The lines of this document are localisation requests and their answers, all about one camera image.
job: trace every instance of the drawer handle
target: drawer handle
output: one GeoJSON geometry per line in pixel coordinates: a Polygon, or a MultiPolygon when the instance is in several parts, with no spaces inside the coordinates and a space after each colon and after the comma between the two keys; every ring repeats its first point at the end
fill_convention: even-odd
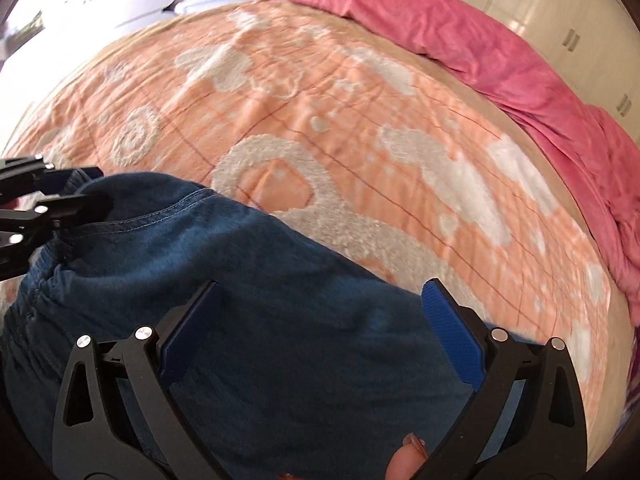
{"type": "Polygon", "coordinates": [[[566,38],[564,38],[564,41],[562,42],[562,46],[567,46],[571,41],[571,38],[574,36],[574,34],[575,34],[575,30],[570,28],[568,34],[566,35],[566,38]]]}
{"type": "Polygon", "coordinates": [[[620,101],[620,104],[616,106],[616,110],[622,113],[622,108],[625,107],[627,101],[629,101],[629,96],[625,94],[622,101],[620,101]]]}
{"type": "Polygon", "coordinates": [[[576,34],[574,36],[574,42],[572,43],[572,45],[569,47],[569,52],[573,52],[575,50],[575,47],[578,46],[578,42],[580,41],[580,34],[576,34]]]}
{"type": "Polygon", "coordinates": [[[629,101],[626,103],[624,110],[622,110],[622,113],[620,115],[622,115],[623,117],[626,117],[626,115],[629,113],[629,110],[631,110],[632,106],[633,106],[633,101],[629,99],[629,101]]]}

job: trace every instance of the denim fabric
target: denim fabric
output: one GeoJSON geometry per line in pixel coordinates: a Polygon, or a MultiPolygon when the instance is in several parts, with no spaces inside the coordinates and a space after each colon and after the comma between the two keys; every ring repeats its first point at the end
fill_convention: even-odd
{"type": "MultiPolygon", "coordinates": [[[[225,304],[172,394],[237,480],[382,478],[407,433],[431,450],[446,434],[470,387],[418,296],[198,184],[153,173],[85,180],[74,174],[68,191],[105,192],[113,211],[43,248],[1,339],[12,409],[46,462],[78,336],[126,338],[208,279],[225,304]]],[[[161,459],[126,388],[125,398],[146,452],[161,459]]]]}

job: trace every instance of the silver screw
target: silver screw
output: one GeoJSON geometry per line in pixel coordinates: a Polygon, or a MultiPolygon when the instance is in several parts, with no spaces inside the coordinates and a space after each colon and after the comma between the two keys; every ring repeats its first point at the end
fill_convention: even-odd
{"type": "Polygon", "coordinates": [[[493,337],[496,341],[503,343],[507,341],[507,339],[509,338],[509,334],[507,334],[506,330],[503,330],[501,328],[494,328],[493,330],[491,330],[491,337],[493,337]]]}
{"type": "Polygon", "coordinates": [[[78,345],[79,348],[84,348],[90,342],[91,342],[91,336],[90,335],[81,335],[78,338],[78,341],[76,341],[76,344],[78,345]]]}
{"type": "Polygon", "coordinates": [[[551,346],[556,350],[564,350],[566,348],[564,341],[562,341],[562,339],[560,339],[559,337],[554,337],[551,339],[551,346]]]}
{"type": "Polygon", "coordinates": [[[149,339],[154,332],[150,326],[141,326],[136,330],[136,339],[140,339],[140,341],[144,341],[145,339],[149,339]]]}

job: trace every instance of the hand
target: hand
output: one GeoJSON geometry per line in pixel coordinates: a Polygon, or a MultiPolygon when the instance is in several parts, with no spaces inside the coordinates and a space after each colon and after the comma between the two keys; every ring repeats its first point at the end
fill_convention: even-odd
{"type": "MultiPolygon", "coordinates": [[[[418,469],[427,461],[424,441],[413,433],[402,440],[402,447],[391,457],[386,467],[385,480],[410,480],[418,469]]],[[[279,475],[278,480],[300,480],[293,475],[279,475]]]]}

